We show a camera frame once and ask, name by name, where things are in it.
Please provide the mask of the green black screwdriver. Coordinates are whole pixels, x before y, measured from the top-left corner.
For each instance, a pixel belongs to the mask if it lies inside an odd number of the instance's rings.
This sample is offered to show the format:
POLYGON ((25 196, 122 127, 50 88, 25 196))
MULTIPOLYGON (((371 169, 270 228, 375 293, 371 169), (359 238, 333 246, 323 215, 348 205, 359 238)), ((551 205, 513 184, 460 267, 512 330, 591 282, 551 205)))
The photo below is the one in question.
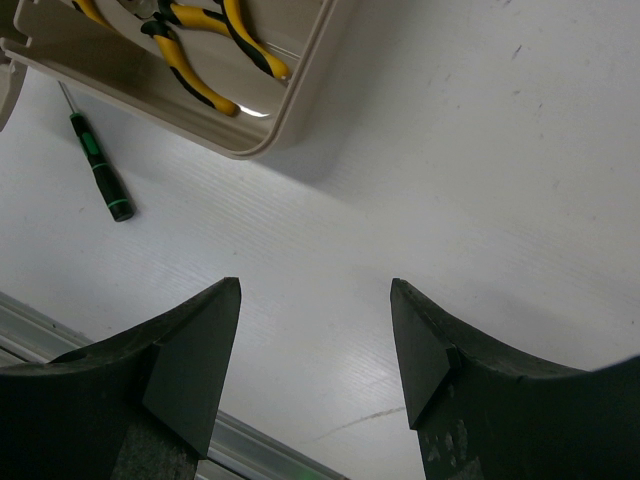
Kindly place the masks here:
POLYGON ((90 123, 84 114, 76 108, 66 85, 61 81, 58 82, 58 85, 71 110, 70 123, 89 163, 106 208, 115 222, 130 220, 135 211, 124 184, 103 152, 90 123))

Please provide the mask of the beige plastic toolbox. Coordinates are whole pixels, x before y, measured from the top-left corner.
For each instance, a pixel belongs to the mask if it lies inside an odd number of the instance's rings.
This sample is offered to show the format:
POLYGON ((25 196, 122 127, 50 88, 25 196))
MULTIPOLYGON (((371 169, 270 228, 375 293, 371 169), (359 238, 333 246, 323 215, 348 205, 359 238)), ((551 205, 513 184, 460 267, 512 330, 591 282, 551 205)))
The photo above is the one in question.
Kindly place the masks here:
POLYGON ((154 1, 93 2, 112 29, 71 1, 2 3, 2 119, 35 69, 238 160, 284 150, 306 132, 354 8, 350 1, 239 1, 251 36, 289 67, 286 80, 261 71, 229 37, 176 27, 198 76, 238 106, 227 116, 188 93, 141 32, 154 1))

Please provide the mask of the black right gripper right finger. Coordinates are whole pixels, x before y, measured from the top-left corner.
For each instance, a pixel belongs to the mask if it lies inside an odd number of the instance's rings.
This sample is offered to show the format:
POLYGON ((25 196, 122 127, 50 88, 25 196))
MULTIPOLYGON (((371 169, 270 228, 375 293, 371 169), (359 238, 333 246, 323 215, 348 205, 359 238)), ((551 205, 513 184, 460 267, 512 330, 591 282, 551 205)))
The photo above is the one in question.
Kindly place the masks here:
POLYGON ((429 479, 635 479, 639 361, 570 368, 515 349, 402 279, 391 315, 429 479))

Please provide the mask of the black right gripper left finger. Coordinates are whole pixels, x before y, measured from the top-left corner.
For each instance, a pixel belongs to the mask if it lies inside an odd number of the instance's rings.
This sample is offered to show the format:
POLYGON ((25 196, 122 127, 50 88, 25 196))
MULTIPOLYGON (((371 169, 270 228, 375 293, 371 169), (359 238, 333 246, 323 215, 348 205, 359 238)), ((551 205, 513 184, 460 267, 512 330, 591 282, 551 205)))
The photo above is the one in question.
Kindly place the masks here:
POLYGON ((5 479, 191 479, 236 335, 238 279, 47 363, 1 371, 5 479))

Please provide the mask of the yellow black pliers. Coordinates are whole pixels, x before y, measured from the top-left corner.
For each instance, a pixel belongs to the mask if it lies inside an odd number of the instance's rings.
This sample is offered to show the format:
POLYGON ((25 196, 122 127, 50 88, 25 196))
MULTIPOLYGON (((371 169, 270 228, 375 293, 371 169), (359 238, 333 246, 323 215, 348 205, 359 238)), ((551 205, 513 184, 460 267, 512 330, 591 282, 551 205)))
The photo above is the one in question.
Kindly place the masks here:
POLYGON ((104 18, 92 0, 72 0, 72 6, 94 22, 112 29, 112 25, 104 18))
POLYGON ((209 30, 231 37, 222 13, 206 8, 178 4, 175 1, 154 1, 154 12, 141 25, 141 32, 152 38, 182 87, 203 104, 218 112, 234 116, 238 106, 212 90, 195 72, 188 61, 178 36, 170 24, 196 30, 209 30))
POLYGON ((290 75, 289 67, 251 36, 243 23, 240 2, 224 0, 217 1, 217 4, 220 6, 220 13, 197 8, 189 27, 213 31, 231 38, 260 70, 277 80, 286 80, 290 75))

